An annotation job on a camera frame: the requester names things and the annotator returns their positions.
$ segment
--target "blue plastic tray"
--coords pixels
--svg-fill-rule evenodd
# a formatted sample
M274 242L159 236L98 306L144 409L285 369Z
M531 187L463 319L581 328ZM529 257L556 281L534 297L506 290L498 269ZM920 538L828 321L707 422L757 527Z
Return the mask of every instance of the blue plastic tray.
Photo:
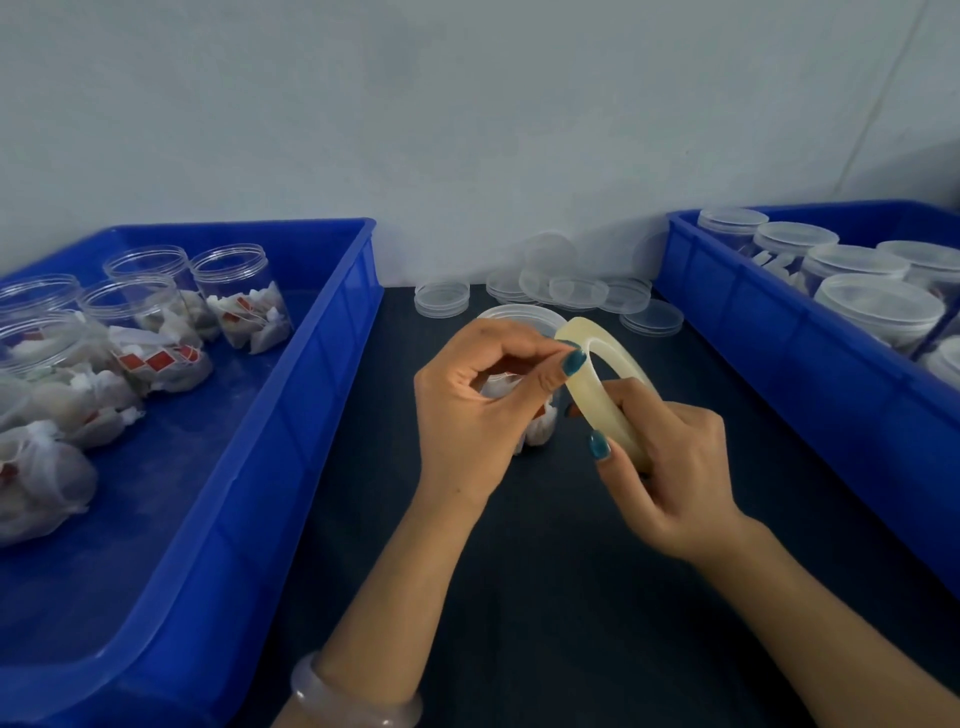
M851 245L960 245L960 215L915 202L756 209ZM726 248L697 214L669 215L658 290L960 597L960 392Z
M252 678L383 295L375 222L120 227L11 276L84 285L129 247L264 247L296 331L250 356L223 337L211 378L148 401L91 459L90 511L0 551L0 723L194 726Z

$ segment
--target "teal fingernail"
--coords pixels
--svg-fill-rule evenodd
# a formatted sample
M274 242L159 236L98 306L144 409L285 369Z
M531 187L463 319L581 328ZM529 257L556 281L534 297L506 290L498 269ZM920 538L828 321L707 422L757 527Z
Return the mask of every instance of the teal fingernail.
M582 349L575 349L564 357L564 362L560 365L567 376L573 376L580 371L587 361L587 354Z
M610 443L598 429L590 433L590 454L593 455L594 460L603 460L610 455Z

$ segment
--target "white wall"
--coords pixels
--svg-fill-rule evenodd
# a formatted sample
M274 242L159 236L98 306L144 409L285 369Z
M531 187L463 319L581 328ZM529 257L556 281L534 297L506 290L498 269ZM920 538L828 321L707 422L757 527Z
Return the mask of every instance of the white wall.
M955 202L956 5L4 0L0 268L115 223L370 215L387 284L545 229L611 270L678 207Z

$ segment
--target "black table surface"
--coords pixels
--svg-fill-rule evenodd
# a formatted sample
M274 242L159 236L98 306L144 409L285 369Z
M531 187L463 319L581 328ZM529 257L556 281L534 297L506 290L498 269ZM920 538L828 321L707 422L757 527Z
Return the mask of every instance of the black table surface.
M320 647L417 485L413 375L496 305L421 317L388 289L326 461L238 728L268 726L295 661ZM960 602L689 325L669 338L587 314L665 399L727 426L736 501L835 594L960 692ZM812 725L762 647L689 566L627 529L586 422L516 457L453 575L420 684L423 726Z

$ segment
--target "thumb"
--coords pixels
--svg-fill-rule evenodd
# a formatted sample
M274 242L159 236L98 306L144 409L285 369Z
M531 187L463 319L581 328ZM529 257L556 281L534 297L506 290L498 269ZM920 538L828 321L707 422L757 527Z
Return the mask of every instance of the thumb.
M508 409L511 415L522 417L525 423L533 420L547 398L579 372L586 361L587 354L582 349L548 356L499 401L500 406Z
M626 450L595 429L590 433L590 453L623 520L648 544L654 542L660 524L659 509L640 481Z

